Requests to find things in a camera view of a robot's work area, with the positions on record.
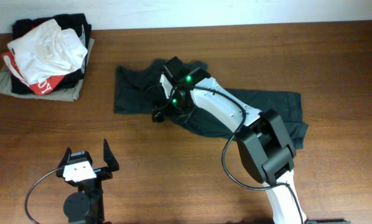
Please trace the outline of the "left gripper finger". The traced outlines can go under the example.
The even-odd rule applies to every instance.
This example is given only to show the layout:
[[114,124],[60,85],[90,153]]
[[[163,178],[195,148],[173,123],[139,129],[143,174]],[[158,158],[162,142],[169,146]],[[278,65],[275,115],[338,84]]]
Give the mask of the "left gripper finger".
[[68,164],[68,161],[71,157],[71,154],[72,154],[72,150],[70,147],[67,147],[66,151],[65,151],[65,154],[62,158],[62,160],[60,161],[59,165],[58,165],[58,168],[61,168],[61,167],[64,167]]
[[107,167],[111,172],[119,170],[119,163],[111,152],[106,139],[103,140],[103,160],[106,162]]

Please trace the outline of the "dark teal t-shirt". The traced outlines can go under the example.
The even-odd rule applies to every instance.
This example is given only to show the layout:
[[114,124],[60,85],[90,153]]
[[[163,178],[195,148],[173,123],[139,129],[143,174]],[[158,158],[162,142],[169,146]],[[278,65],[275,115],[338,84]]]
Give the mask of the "dark teal t-shirt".
[[[155,59],[145,70],[116,69],[114,112],[118,114],[151,114],[154,104],[166,102],[159,79],[165,59]],[[302,97],[289,91],[227,89],[242,102],[262,111],[275,110],[282,118],[296,149],[304,148],[308,124],[303,122]],[[232,132],[209,112],[195,108],[191,115],[171,118],[173,123],[200,136],[231,137]]]

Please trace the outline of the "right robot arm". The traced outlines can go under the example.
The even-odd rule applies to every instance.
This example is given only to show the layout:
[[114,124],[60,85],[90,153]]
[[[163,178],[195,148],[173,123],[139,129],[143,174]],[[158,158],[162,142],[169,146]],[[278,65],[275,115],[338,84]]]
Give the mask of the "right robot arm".
[[281,116],[274,110],[261,111],[225,90],[206,70],[187,68],[174,57],[161,68],[159,86],[163,103],[154,105],[152,120],[163,122],[200,108],[231,131],[241,163],[265,191],[274,223],[307,223],[294,185],[296,149]]

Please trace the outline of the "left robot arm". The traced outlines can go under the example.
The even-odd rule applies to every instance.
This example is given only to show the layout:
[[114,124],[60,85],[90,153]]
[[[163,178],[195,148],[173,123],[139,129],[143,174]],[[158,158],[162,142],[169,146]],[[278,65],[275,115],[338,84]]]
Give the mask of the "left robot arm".
[[106,165],[95,169],[89,152],[73,153],[70,148],[66,149],[56,176],[77,188],[63,204],[63,212],[69,224],[106,223],[102,182],[112,179],[113,172],[119,170],[119,163],[107,140],[103,141],[103,160]]

